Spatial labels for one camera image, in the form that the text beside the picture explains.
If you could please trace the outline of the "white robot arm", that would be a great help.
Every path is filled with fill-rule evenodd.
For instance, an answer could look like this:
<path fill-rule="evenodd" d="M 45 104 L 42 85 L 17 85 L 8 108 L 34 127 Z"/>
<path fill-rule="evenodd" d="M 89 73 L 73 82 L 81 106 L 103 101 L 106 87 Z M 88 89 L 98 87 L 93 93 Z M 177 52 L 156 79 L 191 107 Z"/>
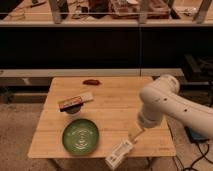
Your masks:
<path fill-rule="evenodd" d="M 139 97 L 143 105 L 137 122 L 128 131 L 130 141 L 146 129 L 159 126 L 164 114 L 213 139 L 213 108 L 179 96 L 179 90 L 179 81 L 172 75 L 161 75 L 141 89 Z"/>

